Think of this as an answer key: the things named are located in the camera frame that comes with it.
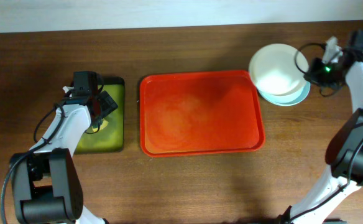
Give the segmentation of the green and yellow sponge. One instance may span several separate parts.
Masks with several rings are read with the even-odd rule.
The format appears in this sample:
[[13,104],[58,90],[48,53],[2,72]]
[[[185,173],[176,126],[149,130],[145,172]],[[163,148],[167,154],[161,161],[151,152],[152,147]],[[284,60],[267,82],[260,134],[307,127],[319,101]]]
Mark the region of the green and yellow sponge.
[[97,120],[91,125],[91,131],[88,134],[95,134],[104,129],[108,124],[109,122],[105,119]]

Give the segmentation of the light blue plate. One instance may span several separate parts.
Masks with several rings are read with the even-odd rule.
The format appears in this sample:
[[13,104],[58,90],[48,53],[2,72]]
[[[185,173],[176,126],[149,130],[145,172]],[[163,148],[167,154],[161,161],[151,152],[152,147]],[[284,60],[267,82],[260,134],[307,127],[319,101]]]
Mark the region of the light blue plate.
[[310,83],[306,82],[304,87],[296,93],[285,96],[275,96],[259,90],[260,95],[268,102],[278,106],[293,106],[301,103],[310,92]]

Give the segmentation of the cream white plate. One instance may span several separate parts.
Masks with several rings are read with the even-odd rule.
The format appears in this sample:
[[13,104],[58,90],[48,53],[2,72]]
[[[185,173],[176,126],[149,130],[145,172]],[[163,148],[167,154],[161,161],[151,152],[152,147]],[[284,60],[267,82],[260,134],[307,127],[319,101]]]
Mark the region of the cream white plate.
[[305,85],[306,57],[287,44],[262,47],[249,62],[250,79],[264,93],[281,96],[300,91]]

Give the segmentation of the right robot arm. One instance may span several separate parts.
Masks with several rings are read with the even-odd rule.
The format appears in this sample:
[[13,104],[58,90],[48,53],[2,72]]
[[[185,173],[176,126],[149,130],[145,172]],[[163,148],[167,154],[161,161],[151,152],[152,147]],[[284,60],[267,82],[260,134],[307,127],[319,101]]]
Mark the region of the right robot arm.
[[277,217],[277,223],[324,223],[343,200],[363,187],[363,51],[346,49],[315,58],[304,78],[333,90],[346,85],[352,115],[330,141],[321,177],[300,202]]

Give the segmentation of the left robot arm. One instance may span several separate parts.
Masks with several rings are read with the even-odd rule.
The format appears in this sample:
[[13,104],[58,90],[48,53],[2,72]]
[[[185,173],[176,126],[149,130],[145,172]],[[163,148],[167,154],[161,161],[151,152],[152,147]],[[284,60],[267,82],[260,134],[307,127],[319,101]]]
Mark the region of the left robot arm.
[[85,207],[72,157],[86,130],[116,109],[104,90],[69,90],[54,105],[41,139],[10,160],[5,181],[12,184],[19,223],[107,223]]

